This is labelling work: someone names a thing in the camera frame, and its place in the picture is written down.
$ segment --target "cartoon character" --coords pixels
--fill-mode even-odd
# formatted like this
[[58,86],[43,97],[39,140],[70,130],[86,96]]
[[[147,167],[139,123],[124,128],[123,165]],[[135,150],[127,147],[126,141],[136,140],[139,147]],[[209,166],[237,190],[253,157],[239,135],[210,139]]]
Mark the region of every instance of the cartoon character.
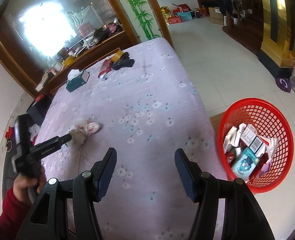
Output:
[[241,165],[239,166],[239,171],[248,171],[253,164],[253,160],[251,157],[247,157],[246,159],[241,161]]

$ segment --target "bamboo painting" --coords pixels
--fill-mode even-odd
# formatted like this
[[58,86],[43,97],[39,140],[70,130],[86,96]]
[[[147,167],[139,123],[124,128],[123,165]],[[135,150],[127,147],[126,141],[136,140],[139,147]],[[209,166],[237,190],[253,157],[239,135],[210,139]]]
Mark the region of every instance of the bamboo painting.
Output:
[[149,40],[159,38],[160,36],[153,33],[152,23],[153,18],[151,15],[143,9],[143,5],[147,4],[147,1],[144,0],[127,0],[131,5],[133,12],[135,13],[136,19],[140,22],[140,26],[142,27],[146,37]]

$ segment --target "floral tablecloth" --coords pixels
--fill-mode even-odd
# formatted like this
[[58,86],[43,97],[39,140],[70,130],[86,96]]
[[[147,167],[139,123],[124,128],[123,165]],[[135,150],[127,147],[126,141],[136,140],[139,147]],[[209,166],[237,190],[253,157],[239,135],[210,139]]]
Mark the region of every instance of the floral tablecloth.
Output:
[[[165,39],[127,49],[135,60],[98,79],[102,61],[88,69],[88,82],[69,93],[59,89],[36,143],[69,132],[76,121],[103,125],[81,147],[63,146],[42,160],[46,176],[73,179],[117,151],[116,168],[106,196],[95,203],[104,239],[187,239],[197,204],[186,196],[174,164],[183,148],[203,171],[226,179],[215,148],[212,125],[195,87]],[[72,202],[69,202],[73,228]],[[218,213],[220,239],[224,205]]]

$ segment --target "red sleeve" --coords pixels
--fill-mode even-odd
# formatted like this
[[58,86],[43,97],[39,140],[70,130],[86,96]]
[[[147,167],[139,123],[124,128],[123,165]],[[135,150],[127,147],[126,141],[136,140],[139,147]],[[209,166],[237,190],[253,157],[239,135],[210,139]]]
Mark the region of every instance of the red sleeve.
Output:
[[0,216],[0,231],[4,239],[15,240],[30,207],[15,198],[13,188],[7,191]]

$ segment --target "gold pillar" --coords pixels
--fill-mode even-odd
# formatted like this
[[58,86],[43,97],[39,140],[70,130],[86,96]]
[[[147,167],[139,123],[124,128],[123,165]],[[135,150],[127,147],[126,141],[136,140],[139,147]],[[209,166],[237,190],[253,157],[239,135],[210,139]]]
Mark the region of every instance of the gold pillar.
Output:
[[293,67],[295,58],[295,40],[293,50],[289,50],[291,40],[291,11],[286,0],[277,0],[278,33],[277,42],[271,39],[270,0],[262,0],[264,13],[264,34],[261,50],[281,68]]

